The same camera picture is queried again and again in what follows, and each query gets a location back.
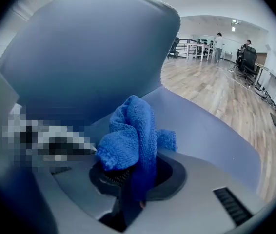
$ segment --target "pixelated area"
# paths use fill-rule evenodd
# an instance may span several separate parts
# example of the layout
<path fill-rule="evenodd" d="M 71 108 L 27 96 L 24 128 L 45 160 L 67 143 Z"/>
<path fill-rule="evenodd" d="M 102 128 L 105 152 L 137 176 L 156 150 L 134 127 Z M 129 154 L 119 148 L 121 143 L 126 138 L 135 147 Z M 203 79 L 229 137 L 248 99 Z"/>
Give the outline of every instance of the pixelated area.
<path fill-rule="evenodd" d="M 7 125 L 2 128 L 4 149 L 11 151 L 17 166 L 48 168 L 53 173 L 65 171 L 72 162 L 96 152 L 95 145 L 89 137 L 84 137 L 84 132 L 73 132 L 72 126 L 60 123 L 28 120 L 20 113 L 20 106 L 14 107 Z"/>

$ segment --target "person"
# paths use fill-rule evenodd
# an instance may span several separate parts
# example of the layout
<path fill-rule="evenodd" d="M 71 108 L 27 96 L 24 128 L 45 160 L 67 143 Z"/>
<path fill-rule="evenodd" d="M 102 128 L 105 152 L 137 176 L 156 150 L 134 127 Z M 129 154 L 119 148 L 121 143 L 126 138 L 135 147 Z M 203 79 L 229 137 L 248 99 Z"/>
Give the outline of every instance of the person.
<path fill-rule="evenodd" d="M 247 46 L 249 46 L 251 44 L 251 40 L 247 40 L 246 43 L 241 46 L 241 52 L 244 52 L 244 49 L 246 49 Z"/>
<path fill-rule="evenodd" d="M 215 54 L 215 62 L 219 62 L 221 52 L 222 52 L 222 46 L 224 44 L 224 38 L 222 38 L 221 32 L 217 33 L 217 37 L 215 39 L 216 43 L 216 54 Z"/>
<path fill-rule="evenodd" d="M 251 44 L 251 40 L 247 40 L 246 43 L 244 45 L 241 46 L 241 49 L 237 50 L 237 66 L 240 67 L 242 64 L 242 59 L 243 59 L 243 52 L 246 49 L 247 46 L 249 46 Z"/>

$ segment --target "wooden floor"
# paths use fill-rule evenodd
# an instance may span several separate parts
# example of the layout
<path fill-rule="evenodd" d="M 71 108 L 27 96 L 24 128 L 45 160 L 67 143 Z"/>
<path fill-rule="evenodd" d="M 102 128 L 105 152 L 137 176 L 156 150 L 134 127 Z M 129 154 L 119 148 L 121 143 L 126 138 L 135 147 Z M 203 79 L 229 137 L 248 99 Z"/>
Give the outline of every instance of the wooden floor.
<path fill-rule="evenodd" d="M 232 127 L 259 153 L 261 177 L 257 189 L 269 202 L 276 197 L 276 127 L 270 112 L 275 111 L 255 94 L 245 80 L 237 77 L 233 63 L 214 60 L 170 58 L 161 79 L 172 92 L 194 102 Z"/>

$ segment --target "blue towel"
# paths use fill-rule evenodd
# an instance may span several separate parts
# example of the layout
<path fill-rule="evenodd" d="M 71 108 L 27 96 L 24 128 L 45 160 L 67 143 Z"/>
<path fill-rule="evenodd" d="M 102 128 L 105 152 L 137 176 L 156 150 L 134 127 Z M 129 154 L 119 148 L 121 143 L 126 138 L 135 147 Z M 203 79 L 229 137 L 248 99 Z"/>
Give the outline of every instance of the blue towel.
<path fill-rule="evenodd" d="M 157 148 L 176 150 L 174 131 L 155 128 L 153 110 L 137 96 L 130 96 L 110 119 L 96 155 L 106 171 L 122 170 L 135 165 L 132 192 L 135 200 L 144 200 L 156 178 Z"/>

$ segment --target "cable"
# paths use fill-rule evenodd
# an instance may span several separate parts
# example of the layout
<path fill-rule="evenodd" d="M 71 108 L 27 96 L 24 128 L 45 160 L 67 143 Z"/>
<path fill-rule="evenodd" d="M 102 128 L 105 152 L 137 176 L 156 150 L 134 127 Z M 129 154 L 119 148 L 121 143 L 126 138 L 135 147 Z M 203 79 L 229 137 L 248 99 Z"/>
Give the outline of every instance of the cable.
<path fill-rule="evenodd" d="M 233 80 L 233 81 L 235 81 L 237 84 L 239 84 L 239 85 L 241 85 L 243 88 L 245 88 L 245 89 L 247 89 L 247 90 L 249 90 L 249 91 L 251 91 L 252 93 L 254 93 L 255 95 L 257 95 L 257 96 L 260 96 L 260 95 L 258 95 L 256 92 L 254 92 L 254 91 L 252 91 L 251 89 L 249 89 L 249 88 L 247 88 L 247 87 L 245 87 L 243 84 L 241 84 L 240 82 L 238 82 L 237 80 L 235 80 L 235 79 L 232 79 L 231 77 L 229 77 L 227 74 L 226 74 L 226 72 L 225 72 L 225 70 L 224 69 L 222 69 L 222 68 L 219 68 L 219 67 L 216 67 L 218 70 L 221 70 L 225 75 L 226 75 L 226 77 L 227 78 L 229 78 L 229 79 L 231 79 L 231 80 Z M 263 100 L 263 101 L 265 101 L 272 109 L 276 109 L 276 106 L 275 106 L 275 103 L 272 101 L 272 105 L 268 102 L 268 100 L 267 100 L 267 96 L 268 95 L 266 95 L 266 97 L 265 98 L 263 98 L 263 97 L 261 97 L 261 99 Z"/>

